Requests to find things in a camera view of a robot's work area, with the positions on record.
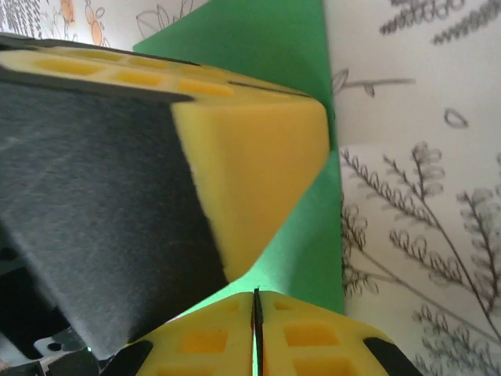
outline leaf illustration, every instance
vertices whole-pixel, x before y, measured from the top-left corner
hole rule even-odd
[[[466,192],[461,192],[456,195],[457,202],[466,204],[468,202],[468,195]]]
[[[366,94],[372,98],[376,95],[376,90],[374,90],[374,85],[372,84],[364,84],[363,89],[366,91]]]
[[[471,200],[474,204],[479,205],[482,202],[490,200],[492,198],[492,191],[487,188],[477,188],[474,190]]]
[[[99,18],[101,18],[102,16],[104,16],[104,13],[105,13],[105,10],[102,6],[100,6],[97,10],[96,10],[96,19],[98,20]]]
[[[333,77],[332,77],[332,90],[334,95],[338,94],[344,87],[344,84],[346,83],[346,80],[348,80],[348,74],[349,70],[348,69],[343,69],[337,72]]]
[[[156,10],[146,10],[136,16],[139,31],[144,38],[148,38],[162,30],[160,15]]]
[[[379,287],[377,286],[376,282],[373,281],[372,278],[366,276],[363,279],[363,285],[370,293],[374,295],[379,294]]]
[[[453,108],[445,109],[444,121],[449,127],[454,129],[468,128],[468,120]]]
[[[441,183],[432,183],[432,184],[427,184],[424,187],[424,196],[426,197],[433,197],[436,196],[444,191],[444,186]]]
[[[162,5],[157,5],[158,24],[160,29],[165,29],[171,24],[167,10]]]

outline botanical drawing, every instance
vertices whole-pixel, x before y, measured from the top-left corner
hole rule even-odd
[[[466,0],[391,0],[391,5],[399,6],[401,10],[393,19],[380,27],[382,35],[394,34],[406,28],[434,21],[445,22],[453,13],[460,14],[465,8]],[[470,33],[488,26],[498,18],[500,12],[501,0],[485,0],[460,21],[436,34],[431,42],[434,45],[442,45],[465,38]]]
[[[353,171],[352,177],[360,181],[360,186],[368,189],[368,198],[382,200],[384,208],[395,212],[395,223],[405,220],[420,231],[420,235],[412,237],[403,228],[390,229],[388,240],[393,249],[403,253],[409,262],[418,263],[438,287],[456,286],[469,294],[478,305],[488,331],[461,313],[447,309],[372,256],[366,249],[369,223],[356,204],[346,203],[341,216],[344,293],[360,295],[364,288],[378,293],[380,283],[386,282],[404,287],[423,300],[413,320],[424,329],[422,343],[430,362],[418,355],[415,363],[426,376],[446,376],[460,371],[477,376],[500,376],[496,354],[501,351],[501,334],[496,317],[501,314],[501,200],[496,196],[496,189],[477,188],[456,195],[458,215],[470,235],[473,266],[469,267],[429,203],[431,197],[444,190],[441,179],[445,177],[445,169],[440,165],[440,150],[430,148],[427,143],[415,145],[410,153],[411,173],[396,160],[383,156],[387,173],[398,179],[395,186],[377,172],[369,171],[349,150],[341,152],[341,159],[344,167]],[[501,166],[501,154],[498,162]],[[429,231],[440,236],[447,253],[431,249],[427,240]],[[353,266],[352,252],[358,252],[378,272],[369,273]]]
[[[338,71],[332,77],[332,90],[334,95],[342,90],[349,88],[363,88],[366,94],[370,97],[376,95],[376,87],[382,85],[404,85],[414,84],[416,80],[409,78],[391,78],[388,80],[367,80],[367,81],[348,81],[349,70],[343,69]]]
[[[468,128],[468,120],[464,118],[462,114],[453,108],[446,108],[444,112],[445,123],[454,129],[464,129]]]
[[[160,4],[157,4],[156,9],[148,9],[138,14],[135,18],[142,37],[146,39],[156,34],[192,11],[193,0],[180,1],[179,14],[169,16],[168,11]]]
[[[77,34],[70,33],[70,28],[75,23],[73,0],[61,0],[60,3],[60,7],[54,8],[52,14],[49,15],[47,12],[41,14],[43,37],[76,42]]]
[[[41,38],[40,2],[38,0],[1,1],[0,31],[11,31],[24,37]]]
[[[110,47],[110,43],[104,36],[104,24],[101,21],[105,12],[106,10],[102,6],[94,10],[91,0],[85,0],[85,18],[91,28],[92,43]]]

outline green triangle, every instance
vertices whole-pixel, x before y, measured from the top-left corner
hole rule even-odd
[[[326,167],[243,278],[201,302],[260,286],[342,313],[341,177],[321,0],[211,0],[134,51],[220,67],[301,90],[330,116]]]

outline black strip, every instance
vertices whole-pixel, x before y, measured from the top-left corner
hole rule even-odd
[[[99,362],[83,349],[50,363],[49,371],[52,376],[99,376]]]
[[[100,376],[135,376],[152,349],[153,343],[149,341],[137,342],[122,349]]]
[[[0,371],[1,376],[51,376],[45,375],[39,362],[24,364],[22,366],[10,367]]]
[[[383,366],[388,376],[423,376],[395,344],[376,337],[366,338],[363,343]]]
[[[300,93],[300,92],[288,92],[287,90],[279,90],[279,89],[266,88],[264,86],[245,84],[243,82],[237,82],[237,81],[228,81],[228,83],[230,85],[243,86],[244,88],[260,89],[260,90],[266,90],[267,92],[279,92],[281,94],[289,94],[290,96],[303,96],[303,97],[306,97],[306,98],[310,98],[309,95],[303,94],[303,93]]]
[[[263,353],[263,307],[261,305],[261,298],[259,297],[259,288],[254,289],[254,303],[252,305],[252,322],[254,325],[254,333],[256,336],[256,351],[258,353],[258,376],[263,376],[264,353]]]
[[[0,35],[0,51],[14,50],[14,49],[38,49],[38,48],[52,48],[52,47],[69,47],[74,49],[98,49],[101,51],[109,51],[121,53],[129,56],[147,57],[150,59],[171,61],[172,63],[182,63],[194,65],[199,67],[200,64],[192,63],[191,61],[170,59],[162,56],[152,56],[140,52],[129,52],[121,49],[112,49],[109,47],[102,47],[101,45],[88,45],[85,43],[63,41],[58,39],[33,39],[33,38],[12,38],[6,35]]]

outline square hole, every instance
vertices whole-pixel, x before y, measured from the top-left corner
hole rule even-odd
[[[159,74],[148,74],[134,70],[123,70],[113,76],[113,80],[127,82],[134,85],[157,86],[164,77]]]
[[[182,92],[205,94],[208,96],[232,96],[233,90],[224,85],[211,84],[210,82],[181,80],[178,85]]]
[[[361,376],[346,358],[296,359],[297,376]]]
[[[135,67],[145,67],[153,69],[167,69],[169,63],[164,60],[148,59],[146,57],[133,56],[127,62]]]
[[[97,51],[95,49],[76,49],[69,52],[72,56],[85,57],[87,59],[98,59],[98,60],[108,60],[108,61],[120,61],[122,55],[118,53]]]
[[[226,329],[199,329],[185,335],[179,343],[178,350],[182,354],[223,353],[226,341],[228,341],[228,330]]]
[[[214,371],[210,368],[183,368],[183,367],[163,367],[157,376],[212,376]]]
[[[34,62],[36,67],[44,69],[46,71],[74,74],[78,76],[89,76],[104,69],[99,65],[93,65],[88,63],[80,63],[75,60],[65,60],[65,59],[42,59]]]
[[[283,331],[289,346],[339,345],[332,328],[325,324],[289,324]]]
[[[273,306],[275,306],[275,309],[277,311],[289,311],[292,309],[291,306],[287,305],[286,303],[284,302],[281,302],[281,301],[276,301],[273,303]]]

